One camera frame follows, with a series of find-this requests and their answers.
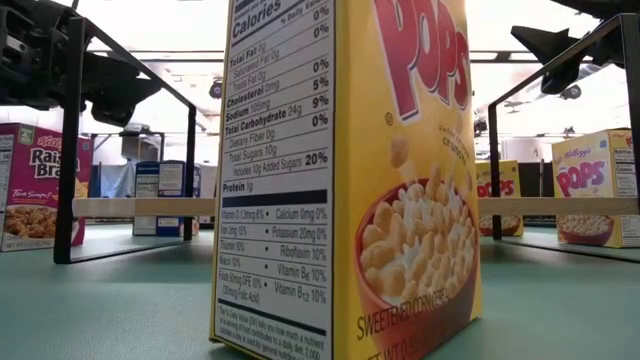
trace black metal stand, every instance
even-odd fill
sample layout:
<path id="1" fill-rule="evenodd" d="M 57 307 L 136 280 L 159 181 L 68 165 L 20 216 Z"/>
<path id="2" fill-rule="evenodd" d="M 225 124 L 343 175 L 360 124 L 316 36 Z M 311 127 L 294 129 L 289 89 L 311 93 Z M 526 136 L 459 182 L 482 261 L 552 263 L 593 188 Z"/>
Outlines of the black metal stand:
<path id="1" fill-rule="evenodd" d="M 545 73 L 564 64 L 586 47 L 602 39 L 612 31 L 622 31 L 622 46 L 624 51 L 625 71 L 627 75 L 627 90 L 629 93 L 631 134 L 634 145 L 640 144 L 640 28 L 638 16 L 638 14 L 620 14 L 608 20 L 489 105 L 491 196 L 500 197 L 500 171 L 498 167 L 498 115 L 496 111 L 498 105 L 523 90 Z M 640 146 L 634 146 L 633 153 L 636 159 L 636 181 L 640 184 Z M 640 206 L 640 197 L 638 198 L 638 206 Z M 493 217 L 493 238 L 494 240 L 500 240 L 502 238 L 500 216 Z"/>
<path id="2" fill-rule="evenodd" d="M 187 174 L 186 174 L 186 196 L 193 197 L 193 172 L 195 159 L 195 129 L 196 129 L 196 107 L 187 100 L 176 89 L 171 87 L 162 78 L 147 68 L 142 62 L 131 55 L 120 44 L 111 39 L 100 28 L 89 19 L 74 17 L 69 19 L 69 44 L 66 49 L 67 71 L 65 79 L 66 103 L 64 106 L 64 123 L 62 126 L 62 150 L 60 157 L 60 179 L 58 214 L 56 222 L 56 234 L 53 248 L 53 261 L 56 264 L 73 264 L 83 261 L 102 259 L 111 256 L 130 254 L 133 252 L 157 249 L 161 247 L 184 244 L 184 241 L 191 240 L 191 218 L 185 219 L 184 239 L 176 242 L 163 243 L 154 246 L 128 249 L 107 254 L 94 256 L 71 258 L 71 240 L 73 229 L 73 197 L 75 193 L 76 177 L 76 157 L 78 125 L 80 120 L 81 87 L 83 72 L 83 56 L 85 45 L 85 34 L 91 34 L 106 46 L 115 51 L 120 57 L 136 67 L 149 79 L 157 81 L 162 87 L 173 95 L 178 101 L 189 109 L 188 130 L 187 130 Z M 164 141 L 161 150 L 161 158 L 164 156 Z"/>

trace cardboard box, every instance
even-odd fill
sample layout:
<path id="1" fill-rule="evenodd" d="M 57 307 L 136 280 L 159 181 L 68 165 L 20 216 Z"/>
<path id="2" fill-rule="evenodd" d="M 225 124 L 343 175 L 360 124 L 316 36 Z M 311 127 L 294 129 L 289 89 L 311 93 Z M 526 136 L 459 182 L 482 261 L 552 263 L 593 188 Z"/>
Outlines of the cardboard box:
<path id="1" fill-rule="evenodd" d="M 553 144 L 557 198 L 637 197 L 630 130 L 605 130 Z M 559 215 L 558 240 L 613 248 L 640 246 L 640 216 Z"/>
<path id="2" fill-rule="evenodd" d="M 500 166 L 500 197 L 520 197 L 520 174 L 518 162 L 503 160 Z M 478 183 L 478 198 L 491 197 L 491 163 L 488 161 L 476 163 L 476 177 Z M 524 222 L 522 216 L 502 216 L 502 235 L 522 236 Z M 480 234 L 493 235 L 493 219 L 491 215 L 480 216 Z"/>
<path id="3" fill-rule="evenodd" d="M 144 161 L 136 164 L 135 197 L 184 197 L 184 161 Z M 194 168 L 193 197 L 200 197 L 200 168 Z M 192 222 L 192 234 L 199 232 L 197 219 Z M 178 237 L 184 233 L 184 217 L 136 216 L 134 236 Z"/>
<path id="4" fill-rule="evenodd" d="M 421 359 L 481 312 L 464 2 L 229 4 L 211 339 Z"/>
<path id="5" fill-rule="evenodd" d="M 24 124 L 0 125 L 2 251 L 53 246 L 58 210 L 61 134 Z M 78 138 L 75 197 L 87 197 L 93 144 Z M 84 241 L 85 219 L 76 218 L 71 245 Z"/>

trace pops logo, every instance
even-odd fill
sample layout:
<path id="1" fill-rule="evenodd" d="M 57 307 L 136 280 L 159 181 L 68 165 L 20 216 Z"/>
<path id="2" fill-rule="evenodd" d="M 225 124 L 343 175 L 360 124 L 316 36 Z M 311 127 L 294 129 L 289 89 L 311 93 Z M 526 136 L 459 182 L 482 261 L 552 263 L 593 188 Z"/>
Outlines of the pops logo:
<path id="1" fill-rule="evenodd" d="M 398 113 L 408 120 L 420 112 L 412 85 L 415 70 L 440 100 L 460 109 L 469 102 L 469 45 L 441 0 L 374 0 Z M 453 82 L 453 99 L 451 79 Z"/>
<path id="2" fill-rule="evenodd" d="M 604 161 L 582 162 L 558 173 L 556 181 L 564 197 L 571 197 L 570 190 L 586 189 L 604 183 Z"/>
<path id="3" fill-rule="evenodd" d="M 500 195 L 513 195 L 514 184 L 515 182 L 513 180 L 500 180 Z M 491 181 L 485 183 L 484 185 L 478 184 L 478 197 L 483 198 L 489 196 L 491 196 Z"/>

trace table surface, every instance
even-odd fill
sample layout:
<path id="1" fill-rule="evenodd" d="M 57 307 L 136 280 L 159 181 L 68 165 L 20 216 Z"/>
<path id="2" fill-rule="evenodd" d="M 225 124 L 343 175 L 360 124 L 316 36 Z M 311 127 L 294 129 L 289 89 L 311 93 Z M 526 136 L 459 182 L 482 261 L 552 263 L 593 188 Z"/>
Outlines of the table surface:
<path id="1" fill-rule="evenodd" d="M 246 358 L 207 340 L 211 239 L 71 266 L 0 254 L 0 359 Z M 640 265 L 489 239 L 481 256 L 482 319 L 429 359 L 640 358 Z"/>

